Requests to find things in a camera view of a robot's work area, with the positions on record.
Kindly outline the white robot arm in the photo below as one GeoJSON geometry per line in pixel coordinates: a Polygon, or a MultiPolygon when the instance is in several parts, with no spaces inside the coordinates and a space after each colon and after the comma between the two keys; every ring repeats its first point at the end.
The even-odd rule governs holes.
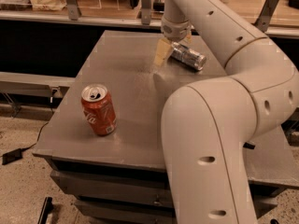
{"type": "Polygon", "coordinates": [[[299,73],[220,0],[165,0],[163,34],[181,40],[188,25],[226,74],[183,86],[164,105],[162,145],[177,222],[257,224],[243,146],[294,112],[299,73]]]}

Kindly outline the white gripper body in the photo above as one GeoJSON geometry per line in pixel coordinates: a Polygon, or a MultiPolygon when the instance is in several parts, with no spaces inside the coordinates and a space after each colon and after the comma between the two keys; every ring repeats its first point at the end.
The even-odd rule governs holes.
{"type": "Polygon", "coordinates": [[[191,30],[189,21],[175,23],[162,17],[161,32],[170,41],[179,42],[184,39],[191,30]]]}

